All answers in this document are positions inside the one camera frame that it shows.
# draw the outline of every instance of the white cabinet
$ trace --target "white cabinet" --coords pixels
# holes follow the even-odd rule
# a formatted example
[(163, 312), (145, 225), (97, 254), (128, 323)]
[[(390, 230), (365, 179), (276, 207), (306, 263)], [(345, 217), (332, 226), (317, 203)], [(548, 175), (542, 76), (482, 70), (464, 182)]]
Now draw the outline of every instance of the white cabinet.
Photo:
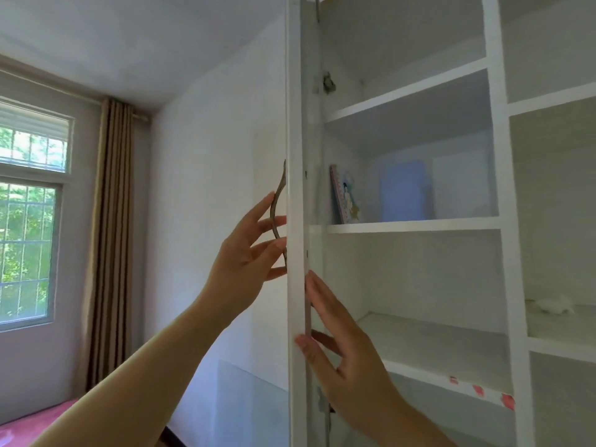
[[(290, 337), (320, 326), (312, 268), (463, 447), (596, 438), (595, 15), (596, 0), (288, 0)], [(340, 223), (331, 165), (362, 222)], [(574, 313), (541, 309), (557, 306)], [(370, 444), (325, 413), (296, 347), (290, 439)]]

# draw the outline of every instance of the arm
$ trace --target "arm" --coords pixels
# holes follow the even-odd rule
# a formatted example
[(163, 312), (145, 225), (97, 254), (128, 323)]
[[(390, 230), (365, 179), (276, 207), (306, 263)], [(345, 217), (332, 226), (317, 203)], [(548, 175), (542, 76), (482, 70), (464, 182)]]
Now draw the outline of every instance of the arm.
[[(368, 336), (313, 272), (306, 277), (306, 295), (333, 337), (313, 331), (296, 343), (339, 415), (381, 447), (455, 447), (399, 395)], [(337, 369), (319, 343), (342, 357)]]
[[(196, 301), (56, 420), (33, 447), (156, 443), (215, 339), (254, 302), (265, 280), (286, 273), (285, 267), (272, 269), (285, 238), (251, 246), (272, 229), (271, 220), (259, 221), (272, 201), (273, 193), (223, 242)], [(285, 216), (276, 217), (276, 225), (285, 223)]]

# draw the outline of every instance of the curtain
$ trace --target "curtain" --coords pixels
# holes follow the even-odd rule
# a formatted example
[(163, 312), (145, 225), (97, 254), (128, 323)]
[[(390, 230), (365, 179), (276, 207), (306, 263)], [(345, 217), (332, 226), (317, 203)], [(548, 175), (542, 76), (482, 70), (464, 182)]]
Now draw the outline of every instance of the curtain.
[(102, 106), (85, 281), (81, 385), (89, 391), (130, 355), (133, 108)]

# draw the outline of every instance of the fingernail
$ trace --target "fingernail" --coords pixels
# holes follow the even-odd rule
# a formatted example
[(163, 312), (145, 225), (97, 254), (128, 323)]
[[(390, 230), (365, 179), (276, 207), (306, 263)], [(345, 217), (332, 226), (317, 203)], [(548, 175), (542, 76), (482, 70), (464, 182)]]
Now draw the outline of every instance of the fingernail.
[(308, 339), (306, 338), (306, 336), (304, 334), (299, 334), (298, 336), (296, 336), (296, 338), (294, 339), (294, 342), (296, 343), (296, 345), (298, 345), (298, 347), (301, 350), (306, 348), (306, 345), (308, 345)]

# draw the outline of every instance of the curtain rod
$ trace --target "curtain rod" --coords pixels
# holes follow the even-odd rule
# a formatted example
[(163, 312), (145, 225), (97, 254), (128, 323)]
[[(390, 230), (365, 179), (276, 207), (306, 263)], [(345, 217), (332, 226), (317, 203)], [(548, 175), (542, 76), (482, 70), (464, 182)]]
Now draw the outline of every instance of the curtain rod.
[[(33, 84), (37, 84), (39, 86), (43, 86), (44, 88), (48, 88), (48, 89), (51, 89), (51, 90), (55, 90), (57, 92), (61, 92), (62, 94), (66, 94), (66, 95), (69, 95), (71, 97), (75, 97), (77, 99), (83, 100), (83, 101), (88, 102), (90, 104), (94, 104), (94, 105), (101, 105), (102, 104), (102, 101), (101, 100), (94, 99), (93, 97), (87, 97), (87, 96), (84, 96), (82, 94), (78, 94), (76, 92), (72, 92), (72, 91), (69, 91), (69, 90), (66, 90), (66, 89), (58, 88), (57, 86), (52, 86), (50, 84), (38, 82), (37, 80), (30, 79), (28, 77), (25, 77), (24, 75), (20, 75), (20, 74), (17, 74), (15, 72), (8, 71), (8, 70), (3, 69), (1, 67), (0, 67), (0, 72), (3, 72), (3, 73), (8, 74), (8, 75), (11, 75), (11, 76), (16, 77), (16, 78), (21, 79), (21, 80), (25, 80), (26, 82), (30, 82), (30, 83), (33, 83)], [(145, 115), (142, 115), (142, 114), (133, 114), (132, 117), (134, 117), (135, 119), (138, 119), (140, 121), (143, 121), (143, 122), (149, 122), (149, 118), (147, 116), (145, 116)]]

